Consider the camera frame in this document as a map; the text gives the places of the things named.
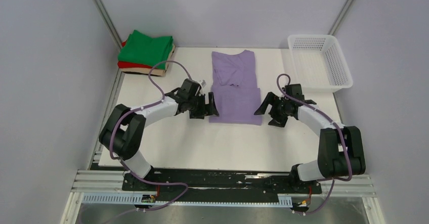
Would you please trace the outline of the purple t shirt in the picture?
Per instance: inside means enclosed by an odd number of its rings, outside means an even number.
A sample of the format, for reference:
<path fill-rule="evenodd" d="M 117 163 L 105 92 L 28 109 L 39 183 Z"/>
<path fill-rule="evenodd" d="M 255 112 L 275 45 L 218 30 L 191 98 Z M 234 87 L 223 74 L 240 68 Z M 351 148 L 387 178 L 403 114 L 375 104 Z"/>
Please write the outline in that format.
<path fill-rule="evenodd" d="M 254 52 L 212 52 L 211 59 L 211 91 L 219 116 L 211 116 L 209 122 L 262 125 L 262 117 L 254 115 L 262 103 Z"/>

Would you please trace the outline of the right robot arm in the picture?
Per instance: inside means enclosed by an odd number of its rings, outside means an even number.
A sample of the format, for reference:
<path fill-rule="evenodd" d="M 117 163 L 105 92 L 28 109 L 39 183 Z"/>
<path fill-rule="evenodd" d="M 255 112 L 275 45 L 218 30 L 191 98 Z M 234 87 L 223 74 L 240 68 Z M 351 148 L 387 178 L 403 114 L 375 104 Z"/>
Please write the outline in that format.
<path fill-rule="evenodd" d="M 288 119 L 295 118 L 309 127 L 319 138 L 317 159 L 292 167 L 290 188 L 302 192 L 309 181 L 324 179 L 349 180 L 364 174 L 366 162 L 361 131 L 356 126 L 336 123 L 322 112 L 312 100 L 305 99 L 300 84 L 281 88 L 283 96 L 267 93 L 255 115 L 268 113 L 269 125 L 285 127 Z"/>

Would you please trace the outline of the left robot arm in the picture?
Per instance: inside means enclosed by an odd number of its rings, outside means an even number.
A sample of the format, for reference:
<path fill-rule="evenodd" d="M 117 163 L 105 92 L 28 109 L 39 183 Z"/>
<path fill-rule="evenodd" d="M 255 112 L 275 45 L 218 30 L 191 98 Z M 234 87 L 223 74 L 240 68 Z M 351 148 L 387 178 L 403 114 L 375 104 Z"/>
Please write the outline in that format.
<path fill-rule="evenodd" d="M 134 108 L 118 104 L 111 112 L 98 141 L 136 175 L 135 182 L 142 190 L 155 184 L 152 166 L 140 152 L 145 127 L 185 112 L 191 119 L 218 116 L 214 93 L 203 93 L 202 89 L 202 83 L 187 78 L 158 102 Z"/>

